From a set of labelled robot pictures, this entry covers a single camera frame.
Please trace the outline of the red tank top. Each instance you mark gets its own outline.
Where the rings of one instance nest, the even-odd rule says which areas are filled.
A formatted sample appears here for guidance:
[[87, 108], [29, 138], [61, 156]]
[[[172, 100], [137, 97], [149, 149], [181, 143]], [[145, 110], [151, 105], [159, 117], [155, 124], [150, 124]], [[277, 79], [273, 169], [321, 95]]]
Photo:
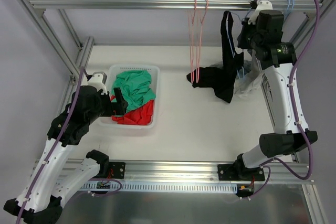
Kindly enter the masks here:
[[126, 101], [129, 104], [127, 113], [123, 116], [111, 116], [112, 121], [119, 125], [149, 125], [153, 116], [155, 100], [126, 98]]

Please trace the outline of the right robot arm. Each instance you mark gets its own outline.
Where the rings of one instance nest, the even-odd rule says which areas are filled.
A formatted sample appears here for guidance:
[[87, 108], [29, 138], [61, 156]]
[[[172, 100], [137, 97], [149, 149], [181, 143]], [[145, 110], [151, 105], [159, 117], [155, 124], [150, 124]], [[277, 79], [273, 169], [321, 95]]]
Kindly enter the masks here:
[[283, 42], [284, 15], [278, 10], [261, 10], [255, 19], [246, 18], [238, 37], [241, 49], [251, 49], [260, 62], [265, 101], [272, 122], [273, 132], [262, 134], [259, 143], [248, 152], [237, 156], [230, 167], [240, 180], [248, 180], [262, 166], [280, 157], [308, 150], [309, 165], [305, 176], [310, 178], [313, 169], [312, 144], [318, 139], [316, 131], [309, 129], [302, 112], [296, 68], [298, 59], [293, 44]]

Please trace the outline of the green tank top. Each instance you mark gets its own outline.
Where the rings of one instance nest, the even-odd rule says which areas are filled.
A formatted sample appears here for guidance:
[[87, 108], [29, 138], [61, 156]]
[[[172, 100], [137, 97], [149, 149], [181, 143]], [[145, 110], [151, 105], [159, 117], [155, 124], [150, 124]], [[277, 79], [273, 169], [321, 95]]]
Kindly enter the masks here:
[[152, 76], [147, 70], [129, 70], [119, 73], [112, 85], [111, 93], [114, 95], [114, 88], [120, 88], [124, 99], [144, 98], [156, 99], [155, 92], [150, 88]]

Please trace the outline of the black tank top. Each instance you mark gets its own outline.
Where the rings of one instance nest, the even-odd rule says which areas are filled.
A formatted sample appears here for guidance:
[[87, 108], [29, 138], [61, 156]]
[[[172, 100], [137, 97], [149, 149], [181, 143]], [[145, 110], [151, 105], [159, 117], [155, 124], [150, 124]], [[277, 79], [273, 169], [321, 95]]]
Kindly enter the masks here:
[[188, 22], [190, 38], [190, 65], [191, 72], [186, 75], [187, 80], [194, 88], [212, 88], [216, 97], [226, 103], [231, 103], [234, 95], [234, 83], [238, 72], [244, 65], [244, 54], [237, 53], [232, 36], [234, 20], [232, 13], [225, 11], [221, 21], [220, 35], [222, 41], [222, 65], [220, 67], [194, 68], [196, 52], [193, 42], [192, 23]]

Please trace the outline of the pink hanger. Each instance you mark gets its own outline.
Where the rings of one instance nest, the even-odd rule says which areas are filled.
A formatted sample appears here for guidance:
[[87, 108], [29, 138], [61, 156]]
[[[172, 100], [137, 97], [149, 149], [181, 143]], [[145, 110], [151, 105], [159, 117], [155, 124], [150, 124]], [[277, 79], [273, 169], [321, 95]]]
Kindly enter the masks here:
[[203, 36], [203, 25], [204, 20], [208, 10], [208, 0], [205, 0], [205, 7], [204, 7], [204, 14], [200, 18], [200, 31], [199, 31], [199, 40], [197, 45], [197, 52], [196, 52], [196, 82], [199, 82], [200, 77], [200, 59], [201, 59], [201, 48], [202, 48], [202, 36]]
[[193, 11], [187, 11], [187, 18], [188, 18], [188, 37], [190, 42], [190, 79], [191, 84], [194, 83], [194, 20], [196, 15], [196, 9], [197, 9], [197, 0], [194, 0], [194, 7]]

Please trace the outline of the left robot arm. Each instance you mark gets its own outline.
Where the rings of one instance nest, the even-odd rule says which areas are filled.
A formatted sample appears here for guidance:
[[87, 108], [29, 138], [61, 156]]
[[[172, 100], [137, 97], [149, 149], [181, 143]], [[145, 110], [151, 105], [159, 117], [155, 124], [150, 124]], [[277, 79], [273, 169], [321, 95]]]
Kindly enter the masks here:
[[124, 115], [128, 106], [120, 88], [114, 89], [116, 101], [109, 93], [93, 86], [80, 86], [71, 103], [56, 117], [47, 133], [43, 154], [29, 184], [4, 210], [20, 223], [56, 223], [65, 204], [89, 180], [112, 181], [109, 156], [89, 151], [75, 171], [61, 182], [59, 175], [69, 155], [79, 145], [89, 126], [101, 116]]

